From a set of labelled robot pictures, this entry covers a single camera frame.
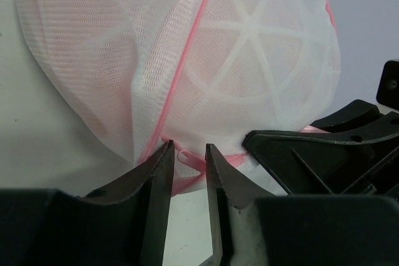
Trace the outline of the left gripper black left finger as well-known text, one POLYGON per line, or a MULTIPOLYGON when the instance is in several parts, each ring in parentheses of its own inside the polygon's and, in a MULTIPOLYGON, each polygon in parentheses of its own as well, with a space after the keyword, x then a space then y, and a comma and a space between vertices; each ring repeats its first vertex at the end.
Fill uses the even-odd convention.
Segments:
POLYGON ((1 190, 2 265, 161 265, 175 146, 84 197, 1 190))

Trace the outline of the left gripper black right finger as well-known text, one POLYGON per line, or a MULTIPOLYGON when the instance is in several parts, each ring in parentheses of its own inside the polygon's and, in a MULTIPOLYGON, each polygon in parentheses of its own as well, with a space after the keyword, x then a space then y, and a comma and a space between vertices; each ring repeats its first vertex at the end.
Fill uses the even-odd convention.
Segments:
POLYGON ((206 147, 214 265, 397 265, 398 203, 275 196, 206 147))

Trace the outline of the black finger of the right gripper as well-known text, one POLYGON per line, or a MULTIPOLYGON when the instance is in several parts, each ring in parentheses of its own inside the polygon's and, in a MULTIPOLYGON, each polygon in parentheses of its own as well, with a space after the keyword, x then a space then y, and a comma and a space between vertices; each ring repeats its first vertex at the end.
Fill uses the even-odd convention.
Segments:
POLYGON ((336 133, 360 128, 380 117, 381 113, 376 105, 363 100, 354 100, 335 113, 316 120, 311 126, 336 133))
POLYGON ((252 131, 250 155, 289 194, 392 194, 398 187, 398 114, 336 133, 252 131))

